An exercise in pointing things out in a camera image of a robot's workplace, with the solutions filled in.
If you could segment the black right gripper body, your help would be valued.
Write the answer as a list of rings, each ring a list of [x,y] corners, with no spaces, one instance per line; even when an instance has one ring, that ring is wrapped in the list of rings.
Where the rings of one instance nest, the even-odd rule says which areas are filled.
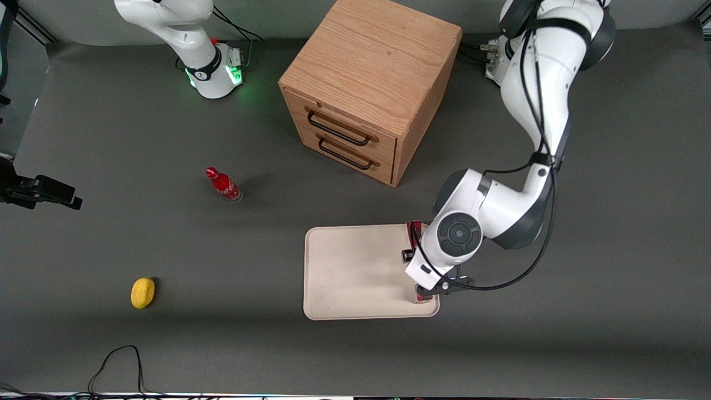
[[[25,185],[25,178],[16,174],[13,162],[1,159],[1,202],[34,209],[37,205],[36,193]]]

